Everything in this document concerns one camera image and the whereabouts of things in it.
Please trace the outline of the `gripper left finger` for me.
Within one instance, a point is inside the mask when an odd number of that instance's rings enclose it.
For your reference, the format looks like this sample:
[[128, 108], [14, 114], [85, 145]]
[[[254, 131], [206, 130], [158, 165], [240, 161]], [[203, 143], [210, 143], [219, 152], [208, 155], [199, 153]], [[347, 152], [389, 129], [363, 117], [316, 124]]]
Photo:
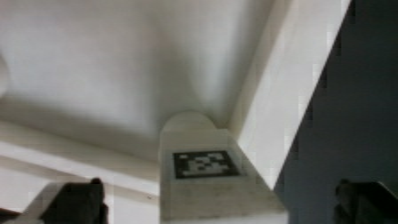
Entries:
[[0, 224], [108, 224], [101, 179], [50, 184], [23, 212], [0, 209]]

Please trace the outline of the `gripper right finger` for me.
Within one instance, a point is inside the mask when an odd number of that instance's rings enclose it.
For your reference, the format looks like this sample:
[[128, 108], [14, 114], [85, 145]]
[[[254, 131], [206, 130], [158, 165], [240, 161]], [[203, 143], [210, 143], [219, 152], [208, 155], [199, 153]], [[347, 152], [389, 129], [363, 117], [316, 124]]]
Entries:
[[382, 182], [341, 180], [334, 224], [398, 224], [398, 193]]

